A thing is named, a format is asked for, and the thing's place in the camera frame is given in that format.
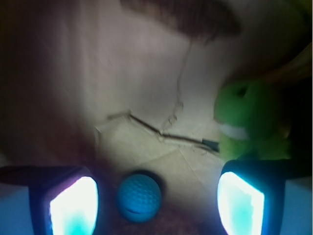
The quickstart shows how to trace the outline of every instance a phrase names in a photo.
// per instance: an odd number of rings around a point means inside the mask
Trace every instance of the blue golf ball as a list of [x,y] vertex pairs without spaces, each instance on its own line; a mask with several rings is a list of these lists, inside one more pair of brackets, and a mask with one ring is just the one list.
[[161,206],[161,190],[154,179],[135,174],[126,178],[117,192],[117,205],[123,217],[134,223],[152,219]]

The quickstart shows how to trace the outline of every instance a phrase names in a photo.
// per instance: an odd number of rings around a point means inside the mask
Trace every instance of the dark stain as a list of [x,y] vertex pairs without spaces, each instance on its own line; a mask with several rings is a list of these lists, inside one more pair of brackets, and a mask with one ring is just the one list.
[[240,33],[229,7],[218,0],[120,0],[123,7],[148,15],[190,38],[206,42]]

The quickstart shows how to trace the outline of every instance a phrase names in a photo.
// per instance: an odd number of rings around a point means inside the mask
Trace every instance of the light panel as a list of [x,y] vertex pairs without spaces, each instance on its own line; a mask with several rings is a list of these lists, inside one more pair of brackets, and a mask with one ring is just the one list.
[[54,235],[91,235],[98,213],[98,189],[82,177],[50,202]]
[[220,177],[218,208],[229,235],[261,234],[264,194],[233,172]]

